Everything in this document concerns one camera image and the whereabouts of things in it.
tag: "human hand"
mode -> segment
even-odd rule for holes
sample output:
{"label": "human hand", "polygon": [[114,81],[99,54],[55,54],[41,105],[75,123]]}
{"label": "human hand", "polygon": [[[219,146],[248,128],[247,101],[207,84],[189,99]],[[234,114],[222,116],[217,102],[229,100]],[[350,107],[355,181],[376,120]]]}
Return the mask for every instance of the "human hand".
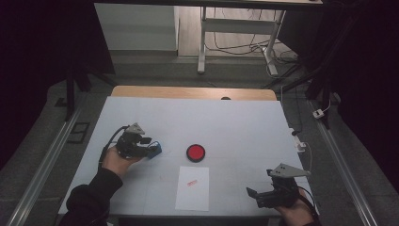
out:
{"label": "human hand", "polygon": [[[305,197],[302,189],[299,189],[299,192]],[[300,199],[290,208],[278,206],[275,209],[281,213],[282,218],[288,226],[302,226],[314,222],[308,205]]]}
{"label": "human hand", "polygon": [[111,147],[107,150],[103,161],[103,168],[115,172],[120,178],[127,172],[129,167],[142,159],[142,157],[122,158],[118,154],[117,148]]}

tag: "blue object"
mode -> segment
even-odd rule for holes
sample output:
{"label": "blue object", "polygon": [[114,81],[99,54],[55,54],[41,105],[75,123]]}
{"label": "blue object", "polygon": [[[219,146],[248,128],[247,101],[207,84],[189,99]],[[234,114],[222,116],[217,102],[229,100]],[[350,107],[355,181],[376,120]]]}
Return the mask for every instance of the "blue object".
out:
{"label": "blue object", "polygon": [[158,154],[160,154],[162,152],[161,144],[159,142],[154,142],[153,144],[155,145],[155,143],[156,143],[155,152],[151,152],[151,153],[147,154],[147,157],[149,159],[152,159],[152,158],[156,157]]}

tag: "white table surface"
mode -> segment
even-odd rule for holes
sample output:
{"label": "white table surface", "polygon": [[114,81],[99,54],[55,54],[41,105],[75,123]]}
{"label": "white table surface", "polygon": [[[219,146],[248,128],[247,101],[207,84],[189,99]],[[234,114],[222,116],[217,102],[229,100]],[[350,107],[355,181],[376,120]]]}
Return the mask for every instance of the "white table surface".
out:
{"label": "white table surface", "polygon": [[[163,152],[129,168],[111,199],[111,215],[276,216],[273,209],[258,208],[246,187],[273,190],[266,170],[279,163],[302,169],[280,102],[108,97],[67,197],[94,177],[111,136],[134,122]],[[185,155],[192,144],[206,150],[199,163]],[[209,168],[209,211],[175,209],[180,166]],[[295,179],[310,190],[305,177]],[[59,214],[67,212],[66,200]]]}

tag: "wooden table edge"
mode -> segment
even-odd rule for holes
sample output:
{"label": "wooden table edge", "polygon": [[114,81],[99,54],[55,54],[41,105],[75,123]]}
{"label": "wooden table edge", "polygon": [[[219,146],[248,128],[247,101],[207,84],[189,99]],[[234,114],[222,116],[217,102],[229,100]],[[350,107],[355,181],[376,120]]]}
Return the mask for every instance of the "wooden table edge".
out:
{"label": "wooden table edge", "polygon": [[277,101],[276,93],[271,89],[116,86],[112,90],[111,96],[209,100],[229,97],[237,101]]}

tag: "aluminum rail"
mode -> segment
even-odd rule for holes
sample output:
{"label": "aluminum rail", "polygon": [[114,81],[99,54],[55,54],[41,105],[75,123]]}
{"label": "aluminum rail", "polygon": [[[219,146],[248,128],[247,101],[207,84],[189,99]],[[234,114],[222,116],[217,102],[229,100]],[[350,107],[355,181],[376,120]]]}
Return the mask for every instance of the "aluminum rail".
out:
{"label": "aluminum rail", "polygon": [[[310,101],[308,101],[308,106],[311,109],[311,112],[316,110],[311,105]],[[364,197],[363,192],[359,188],[359,185],[356,182],[354,176],[352,175],[350,168],[346,164],[346,161],[343,157],[343,154],[340,151],[340,148],[337,145],[337,142],[335,141],[334,136],[331,134],[331,132],[328,129],[326,129],[326,127],[321,121],[317,121],[316,123],[328,147],[331,157],[335,162],[335,166],[337,167],[338,172],[341,174],[341,177],[343,178],[343,182],[346,185],[346,189],[349,195],[352,197],[356,208],[358,209],[359,216],[363,221],[363,224],[366,226],[377,226],[378,223],[375,219],[373,211],[370,208],[370,205],[367,202],[366,198]]]}
{"label": "aluminum rail", "polygon": [[58,156],[61,153],[65,142],[67,141],[68,135],[71,132],[74,123],[76,122],[82,111],[87,97],[88,95],[86,93],[82,93],[79,95],[77,100],[77,107],[74,113],[72,114],[69,121],[64,122],[60,131],[56,135],[56,138],[54,139],[49,150],[47,151],[47,154],[41,161],[38,170],[30,181],[29,186],[26,188],[17,207],[15,208],[14,213],[9,218],[7,226],[22,226],[26,222],[26,219],[29,216],[33,205],[35,204],[35,201],[38,198],[41,189],[44,186],[44,183],[46,182],[51,170],[53,169],[53,166],[58,159]]}

